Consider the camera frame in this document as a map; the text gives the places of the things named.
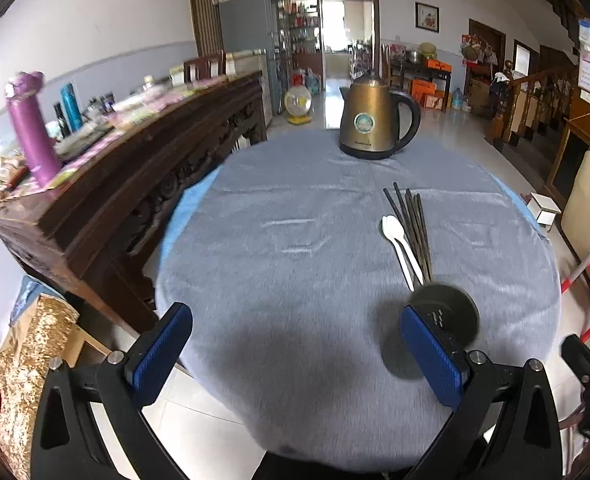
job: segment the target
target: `purple thermos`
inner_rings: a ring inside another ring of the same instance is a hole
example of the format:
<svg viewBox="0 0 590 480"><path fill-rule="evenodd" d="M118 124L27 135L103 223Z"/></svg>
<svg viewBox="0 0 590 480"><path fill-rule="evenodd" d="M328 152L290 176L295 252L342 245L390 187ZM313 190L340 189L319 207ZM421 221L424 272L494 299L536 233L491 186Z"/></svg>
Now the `purple thermos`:
<svg viewBox="0 0 590 480"><path fill-rule="evenodd" d="M6 84L6 108L22 146L26 164L40 186L46 186L62 167L53 141L46 132L44 118L37 102L44 74L20 72Z"/></svg>

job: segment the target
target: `small white box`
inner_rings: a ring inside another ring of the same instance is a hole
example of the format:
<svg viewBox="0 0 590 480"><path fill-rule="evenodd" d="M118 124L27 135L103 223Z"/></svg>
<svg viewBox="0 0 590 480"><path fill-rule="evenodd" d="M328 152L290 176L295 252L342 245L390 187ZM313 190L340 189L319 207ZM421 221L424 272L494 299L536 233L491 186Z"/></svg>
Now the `small white box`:
<svg viewBox="0 0 590 480"><path fill-rule="evenodd" d="M552 198L537 193L531 193L528 210L533 213L538 224L547 227L547 231L555 222L555 216L562 212Z"/></svg>

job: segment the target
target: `chopsticks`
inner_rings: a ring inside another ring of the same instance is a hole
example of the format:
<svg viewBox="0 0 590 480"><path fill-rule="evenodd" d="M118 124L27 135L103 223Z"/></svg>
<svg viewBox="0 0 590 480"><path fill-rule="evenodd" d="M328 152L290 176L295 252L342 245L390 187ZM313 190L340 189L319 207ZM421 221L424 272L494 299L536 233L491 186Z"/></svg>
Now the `chopsticks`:
<svg viewBox="0 0 590 480"><path fill-rule="evenodd" d="M413 196L410 189L406 189L406 193L402 197L402 192L396 182L393 182L393 187L395 188L399 208L395 205L395 201L386 188L384 188L384 195L389 200L397 220L399 220L399 223L402 224L406 232L408 243L422 269L424 282L429 282L433 279L433 267L431 264L431 251L428 245L428 233L426 230L422 197L419 193Z"/></svg>

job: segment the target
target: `round table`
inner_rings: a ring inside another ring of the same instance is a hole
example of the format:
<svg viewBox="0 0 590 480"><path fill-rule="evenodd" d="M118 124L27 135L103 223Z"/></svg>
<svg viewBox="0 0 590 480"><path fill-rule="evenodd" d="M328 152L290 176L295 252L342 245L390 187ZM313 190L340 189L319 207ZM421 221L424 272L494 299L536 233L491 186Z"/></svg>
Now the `round table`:
<svg viewBox="0 0 590 480"><path fill-rule="evenodd" d="M397 470L449 416L397 329L410 292L380 228L393 181L421 193L434 280L478 307L472 347L519 366L551 349L555 254L490 174L428 139L369 161L294 130L227 158L156 288L160 313L193 311L184 365L267 450Z"/></svg>

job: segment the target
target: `round sticker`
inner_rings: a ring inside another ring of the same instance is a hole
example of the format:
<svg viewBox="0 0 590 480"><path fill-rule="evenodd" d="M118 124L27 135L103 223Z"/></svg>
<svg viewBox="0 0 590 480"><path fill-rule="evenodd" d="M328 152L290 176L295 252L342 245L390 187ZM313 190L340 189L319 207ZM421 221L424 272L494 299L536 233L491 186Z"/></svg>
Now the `round sticker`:
<svg viewBox="0 0 590 480"><path fill-rule="evenodd" d="M375 127L375 120L373 116L361 113L355 115L353 124L355 125L355 129L360 132L360 134L369 134Z"/></svg>

